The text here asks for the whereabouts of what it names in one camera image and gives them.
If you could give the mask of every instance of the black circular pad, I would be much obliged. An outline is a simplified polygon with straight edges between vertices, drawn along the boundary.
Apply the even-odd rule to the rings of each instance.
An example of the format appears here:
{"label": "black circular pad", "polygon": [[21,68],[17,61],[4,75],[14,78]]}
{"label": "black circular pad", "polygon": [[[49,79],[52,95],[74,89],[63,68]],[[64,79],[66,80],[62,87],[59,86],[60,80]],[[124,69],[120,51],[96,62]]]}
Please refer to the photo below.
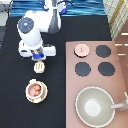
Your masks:
{"label": "black circular pad", "polygon": [[79,76],[87,76],[91,71],[89,64],[86,62],[79,62],[75,66],[75,72]]}
{"label": "black circular pad", "polygon": [[99,45],[96,48],[96,54],[100,57],[106,58],[111,54],[111,49],[106,45]]}
{"label": "black circular pad", "polygon": [[115,72],[114,66],[109,62],[100,63],[98,70],[103,76],[112,76]]}

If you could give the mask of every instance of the gray floor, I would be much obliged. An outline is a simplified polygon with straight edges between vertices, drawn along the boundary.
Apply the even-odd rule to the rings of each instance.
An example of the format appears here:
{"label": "gray floor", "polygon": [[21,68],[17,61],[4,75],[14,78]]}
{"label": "gray floor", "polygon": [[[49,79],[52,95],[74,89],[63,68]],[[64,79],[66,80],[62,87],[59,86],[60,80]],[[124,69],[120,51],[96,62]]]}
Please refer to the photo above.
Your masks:
{"label": "gray floor", "polygon": [[4,39],[5,30],[6,30],[5,26],[0,26],[0,49],[2,46],[3,39]]}

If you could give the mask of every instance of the white bowl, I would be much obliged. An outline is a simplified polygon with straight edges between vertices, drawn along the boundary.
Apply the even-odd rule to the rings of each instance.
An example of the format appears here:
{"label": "white bowl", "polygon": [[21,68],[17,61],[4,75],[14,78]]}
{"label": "white bowl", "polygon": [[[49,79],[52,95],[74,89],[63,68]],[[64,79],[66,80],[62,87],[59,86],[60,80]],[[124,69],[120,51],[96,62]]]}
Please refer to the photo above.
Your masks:
{"label": "white bowl", "polygon": [[99,87],[87,87],[76,98],[76,112],[79,118],[91,127],[105,127],[114,118],[112,97]]}

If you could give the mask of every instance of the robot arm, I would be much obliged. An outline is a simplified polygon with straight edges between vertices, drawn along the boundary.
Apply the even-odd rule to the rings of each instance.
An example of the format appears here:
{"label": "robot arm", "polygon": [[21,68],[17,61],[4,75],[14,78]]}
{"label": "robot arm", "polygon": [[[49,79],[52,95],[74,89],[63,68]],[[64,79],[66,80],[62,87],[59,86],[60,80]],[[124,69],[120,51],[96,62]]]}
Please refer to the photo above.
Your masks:
{"label": "robot arm", "polygon": [[23,57],[32,56],[31,50],[43,47],[43,40],[40,32],[55,34],[61,28],[59,11],[56,8],[56,0],[49,0],[49,10],[27,11],[17,24],[21,37],[19,53]]}

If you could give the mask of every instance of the black tabletop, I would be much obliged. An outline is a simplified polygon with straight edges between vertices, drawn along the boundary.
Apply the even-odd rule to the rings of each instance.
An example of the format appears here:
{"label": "black tabletop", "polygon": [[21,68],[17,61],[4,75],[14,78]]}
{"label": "black tabletop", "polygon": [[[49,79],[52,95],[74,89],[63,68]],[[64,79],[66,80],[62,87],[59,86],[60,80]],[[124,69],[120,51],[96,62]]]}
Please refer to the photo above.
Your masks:
{"label": "black tabletop", "polygon": [[[0,128],[66,128],[65,42],[110,41],[107,16],[62,17],[58,33],[41,33],[44,44],[54,44],[57,50],[55,57],[44,61],[43,74],[36,74],[34,62],[18,53],[21,39],[16,25],[20,18],[7,20],[0,51]],[[47,98],[39,104],[29,102],[25,96],[25,88],[32,78],[48,87]]]}

